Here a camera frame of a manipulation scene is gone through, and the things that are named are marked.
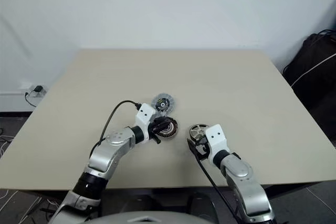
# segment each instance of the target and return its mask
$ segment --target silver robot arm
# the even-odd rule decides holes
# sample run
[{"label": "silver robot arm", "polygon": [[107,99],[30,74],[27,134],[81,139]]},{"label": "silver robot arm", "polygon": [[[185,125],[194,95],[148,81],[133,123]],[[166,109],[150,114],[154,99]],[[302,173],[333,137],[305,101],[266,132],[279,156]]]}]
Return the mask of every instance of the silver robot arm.
[{"label": "silver robot arm", "polygon": [[[239,214],[244,223],[276,223],[267,195],[254,176],[252,167],[235,153],[230,153],[226,137],[219,124],[205,129],[196,142],[188,140],[191,151],[200,160],[217,166],[234,192]],[[200,153],[196,146],[203,146]]]},{"label": "silver robot arm", "polygon": [[172,118],[157,118],[152,122],[156,113],[144,103],[135,116],[134,127],[112,132],[97,145],[89,158],[77,184],[69,191],[60,207],[49,223],[82,223],[90,219],[100,205],[101,193],[112,177],[119,160],[137,143],[146,142],[153,138],[159,143],[156,133],[165,129]]}]

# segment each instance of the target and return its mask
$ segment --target wall socket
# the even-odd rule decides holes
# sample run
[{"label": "wall socket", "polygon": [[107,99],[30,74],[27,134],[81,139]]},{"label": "wall socket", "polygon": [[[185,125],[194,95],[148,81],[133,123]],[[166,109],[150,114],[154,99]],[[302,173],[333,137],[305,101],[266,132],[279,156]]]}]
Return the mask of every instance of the wall socket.
[{"label": "wall socket", "polygon": [[[43,89],[40,92],[35,92],[34,89],[36,86],[42,86]],[[33,84],[30,86],[29,89],[27,89],[28,94],[30,94],[30,97],[37,97],[37,98],[42,98],[46,95],[48,92],[47,86],[42,85],[42,84]]]}]

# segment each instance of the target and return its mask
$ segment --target floor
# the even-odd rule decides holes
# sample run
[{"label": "floor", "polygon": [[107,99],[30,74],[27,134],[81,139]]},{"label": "floor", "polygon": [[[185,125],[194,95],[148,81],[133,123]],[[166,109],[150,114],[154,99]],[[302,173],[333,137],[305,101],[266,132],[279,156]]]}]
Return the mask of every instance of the floor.
[{"label": "floor", "polygon": [[[15,136],[22,125],[25,123],[26,118],[0,118],[0,128],[4,129],[3,135]],[[309,187],[309,190],[322,199],[332,210],[328,209],[320,200],[318,200],[307,189],[302,189],[294,193],[290,193],[276,199],[271,200],[271,205],[275,211],[278,223],[284,223],[288,221],[290,224],[295,223],[310,223],[310,224],[322,224],[322,223],[336,223],[336,215],[332,211],[336,212],[336,181],[322,182],[317,185]],[[235,223],[230,213],[221,202],[221,199],[212,188],[199,189],[202,193],[211,197],[220,223]],[[15,192],[10,190],[6,197],[7,190],[0,190],[0,209],[9,197]],[[152,194],[152,197],[157,199],[162,204],[183,204],[188,197],[187,193],[179,193],[178,196],[172,193],[169,194],[153,194],[151,190],[134,191],[135,194]],[[232,193],[224,191],[224,195],[234,205]],[[113,214],[118,212],[123,203],[130,197],[130,194],[115,194],[110,191],[106,191],[102,199],[103,215]],[[28,207],[37,199],[37,196],[17,192],[8,204],[0,210],[0,223],[6,224],[18,224],[25,215]],[[47,199],[41,200],[41,205],[38,209],[26,218],[21,223],[23,224],[45,224],[47,223],[46,215],[40,211],[40,208],[56,209],[56,206],[50,205]]]}]

